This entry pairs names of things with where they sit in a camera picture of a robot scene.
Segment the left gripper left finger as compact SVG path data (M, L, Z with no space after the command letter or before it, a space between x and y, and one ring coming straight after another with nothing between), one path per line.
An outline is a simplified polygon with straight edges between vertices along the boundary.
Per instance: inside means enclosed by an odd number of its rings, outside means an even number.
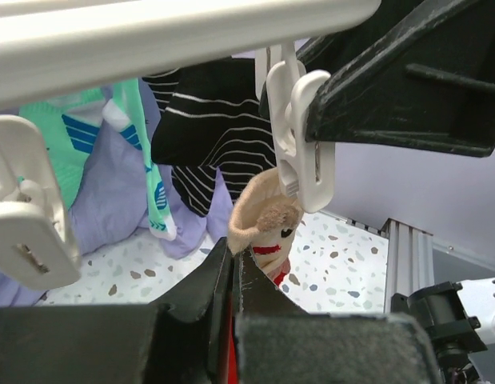
M232 257L148 304L0 309L0 383L225 383Z

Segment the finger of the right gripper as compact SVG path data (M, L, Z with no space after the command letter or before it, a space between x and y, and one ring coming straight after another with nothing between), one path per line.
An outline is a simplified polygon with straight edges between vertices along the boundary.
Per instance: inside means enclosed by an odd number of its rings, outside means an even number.
M487 157L495 148L495 0L384 1L297 51L318 90L305 136Z

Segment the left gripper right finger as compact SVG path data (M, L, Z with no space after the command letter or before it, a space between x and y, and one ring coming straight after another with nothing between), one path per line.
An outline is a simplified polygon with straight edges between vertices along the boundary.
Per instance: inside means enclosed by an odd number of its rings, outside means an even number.
M241 383L440 383L425 331L404 314L308 314L258 268L234 259Z

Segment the beige and red character sock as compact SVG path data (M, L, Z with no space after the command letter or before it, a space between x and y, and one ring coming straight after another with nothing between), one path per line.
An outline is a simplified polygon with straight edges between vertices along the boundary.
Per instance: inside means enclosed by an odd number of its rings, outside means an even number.
M233 255L251 249L258 267L275 285L290 272L289 252L304 211L285 196L276 168L255 175L230 215L227 244Z

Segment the white plastic sock hanger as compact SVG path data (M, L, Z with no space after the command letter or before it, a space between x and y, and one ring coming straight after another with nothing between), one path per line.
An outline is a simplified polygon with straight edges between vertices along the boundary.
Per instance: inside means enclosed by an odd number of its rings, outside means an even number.
M81 259L39 129L6 109L348 30L377 1L0 1L0 271L68 286Z

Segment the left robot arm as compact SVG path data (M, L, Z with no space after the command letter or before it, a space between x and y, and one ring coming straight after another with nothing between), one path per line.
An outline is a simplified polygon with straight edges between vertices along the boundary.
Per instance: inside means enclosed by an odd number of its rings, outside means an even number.
M221 240L149 304L0 309L0 383L471 383L487 342L461 289L308 314Z

